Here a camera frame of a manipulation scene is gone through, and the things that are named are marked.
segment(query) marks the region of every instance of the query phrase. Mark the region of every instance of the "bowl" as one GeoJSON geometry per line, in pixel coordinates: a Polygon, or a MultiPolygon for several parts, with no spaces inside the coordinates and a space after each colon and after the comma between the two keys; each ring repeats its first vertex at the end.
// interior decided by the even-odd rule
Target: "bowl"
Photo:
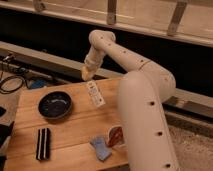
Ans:
{"type": "Polygon", "coordinates": [[[71,97],[62,91],[54,91],[45,95],[38,106],[40,114],[48,119],[61,118],[68,114],[71,108],[71,97]]]}

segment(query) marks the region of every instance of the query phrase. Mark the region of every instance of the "wooden table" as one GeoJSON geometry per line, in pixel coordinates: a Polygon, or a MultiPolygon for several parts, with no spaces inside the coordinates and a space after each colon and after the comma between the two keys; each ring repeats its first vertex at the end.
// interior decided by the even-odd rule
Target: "wooden table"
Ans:
{"type": "Polygon", "coordinates": [[[112,156],[100,162],[89,141],[98,135],[107,135],[110,127],[120,124],[116,107],[119,79],[96,81],[106,104],[96,108],[88,94],[86,83],[25,90],[21,93],[15,126],[7,152],[6,171],[15,170],[102,170],[126,164],[124,148],[112,149],[112,156]],[[52,91],[65,91],[73,100],[73,109],[66,118],[50,122],[38,111],[40,99],[52,91]],[[51,130],[50,160],[36,160],[37,131],[51,130]]]}

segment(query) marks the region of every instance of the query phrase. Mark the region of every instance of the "cable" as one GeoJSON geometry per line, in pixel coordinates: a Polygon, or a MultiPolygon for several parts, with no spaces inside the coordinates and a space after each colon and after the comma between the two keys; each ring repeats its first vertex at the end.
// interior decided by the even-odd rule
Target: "cable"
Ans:
{"type": "Polygon", "coordinates": [[[7,59],[7,58],[8,58],[8,56],[5,57],[5,58],[1,61],[1,69],[2,69],[1,76],[0,76],[0,93],[1,93],[1,94],[10,94],[10,93],[13,93],[13,92],[17,91],[18,89],[20,89],[24,84],[26,84],[26,86],[28,87],[27,81],[26,81],[26,79],[25,79],[25,77],[24,77],[24,74],[27,73],[27,72],[26,72],[27,70],[26,70],[26,69],[25,69],[25,70],[20,70],[20,68],[22,68],[22,67],[15,68],[15,70],[11,70],[10,67],[9,67],[9,64],[10,64],[10,61],[11,61],[11,60],[5,60],[5,59],[7,59]],[[12,73],[15,73],[15,74],[17,74],[17,75],[9,76],[9,77],[3,79],[3,74],[4,74],[4,62],[7,63],[7,69],[8,69],[8,71],[10,71],[10,72],[12,72],[12,73]],[[20,83],[17,87],[15,87],[15,88],[13,88],[13,89],[5,89],[5,88],[4,88],[5,83],[7,83],[8,81],[14,80],[14,79],[19,79],[19,80],[21,80],[21,83],[20,83]]]}
{"type": "Polygon", "coordinates": [[[52,83],[57,83],[57,80],[52,76],[51,80],[45,79],[43,77],[30,77],[30,78],[26,78],[26,74],[29,73],[29,70],[25,67],[19,66],[17,68],[12,68],[10,67],[10,62],[13,60],[14,58],[11,55],[6,56],[2,61],[1,61],[1,75],[0,75],[0,94],[10,94],[13,93],[17,90],[19,90],[23,85],[26,85],[27,89],[30,89],[30,86],[28,85],[28,81],[32,81],[32,80],[38,80],[38,79],[42,79],[48,82],[52,82],[52,83]],[[4,74],[4,62],[7,65],[7,70],[15,75],[13,76],[9,76],[5,79],[3,79],[3,74],[4,74]],[[11,80],[15,80],[18,79],[20,80],[20,84],[13,88],[13,89],[5,89],[4,85],[11,80]]]}

